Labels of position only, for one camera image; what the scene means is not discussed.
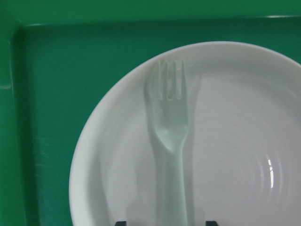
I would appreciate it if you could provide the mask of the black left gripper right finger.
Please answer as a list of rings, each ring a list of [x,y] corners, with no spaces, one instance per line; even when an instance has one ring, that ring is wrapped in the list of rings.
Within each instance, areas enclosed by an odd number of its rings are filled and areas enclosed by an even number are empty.
[[[206,221],[205,226],[218,226],[216,221]]]

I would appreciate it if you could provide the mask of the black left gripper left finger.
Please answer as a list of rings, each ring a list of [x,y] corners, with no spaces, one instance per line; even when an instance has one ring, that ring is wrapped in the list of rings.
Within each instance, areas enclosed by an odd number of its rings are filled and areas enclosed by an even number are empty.
[[[127,226],[127,222],[126,221],[117,221],[115,223],[115,226]]]

